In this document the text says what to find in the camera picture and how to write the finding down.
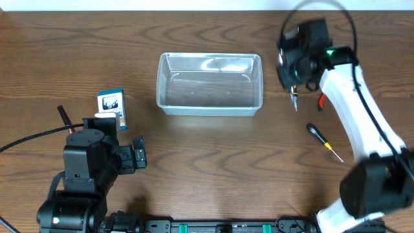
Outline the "yellow black stubby screwdriver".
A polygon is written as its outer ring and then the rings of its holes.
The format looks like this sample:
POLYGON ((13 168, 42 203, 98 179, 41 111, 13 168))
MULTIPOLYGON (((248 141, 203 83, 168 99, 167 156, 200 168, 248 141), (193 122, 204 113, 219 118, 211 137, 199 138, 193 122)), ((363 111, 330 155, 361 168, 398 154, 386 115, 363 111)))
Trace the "yellow black stubby screwdriver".
POLYGON ((293 104, 294 110, 297 111, 298 110, 297 86, 296 85, 291 86, 289 89, 289 93, 290 93, 290 101, 293 104))

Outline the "clear plastic container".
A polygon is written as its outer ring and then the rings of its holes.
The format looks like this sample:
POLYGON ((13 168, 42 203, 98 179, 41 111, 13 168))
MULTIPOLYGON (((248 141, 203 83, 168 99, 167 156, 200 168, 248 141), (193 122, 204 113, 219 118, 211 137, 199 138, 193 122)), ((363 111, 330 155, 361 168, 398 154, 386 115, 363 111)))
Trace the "clear plastic container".
POLYGON ((257 54, 165 52, 157 105, 167 115, 252 117, 263 105, 257 54))

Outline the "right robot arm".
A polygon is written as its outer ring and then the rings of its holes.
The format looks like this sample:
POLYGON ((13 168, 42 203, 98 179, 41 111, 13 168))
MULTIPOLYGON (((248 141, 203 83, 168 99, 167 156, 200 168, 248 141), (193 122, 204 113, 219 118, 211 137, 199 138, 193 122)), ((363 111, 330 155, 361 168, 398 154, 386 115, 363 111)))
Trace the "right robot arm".
POLYGON ((278 41, 278 78, 296 101, 305 85, 335 108, 354 167, 340 196, 316 214, 318 232, 347 232, 413 205, 413 152, 391 129, 366 86, 356 47, 336 46, 323 19, 306 21, 278 41))

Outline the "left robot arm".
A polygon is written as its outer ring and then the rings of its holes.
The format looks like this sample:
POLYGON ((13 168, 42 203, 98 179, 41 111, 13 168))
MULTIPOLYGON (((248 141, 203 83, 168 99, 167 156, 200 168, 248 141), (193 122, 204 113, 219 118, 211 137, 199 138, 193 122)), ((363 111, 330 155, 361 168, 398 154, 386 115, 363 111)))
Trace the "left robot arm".
POLYGON ((57 174, 37 214, 40 232, 112 232, 105 219, 107 194, 119 175, 147 166, 143 137, 120 145, 117 122, 84 118, 83 127, 66 138, 64 171, 57 174))

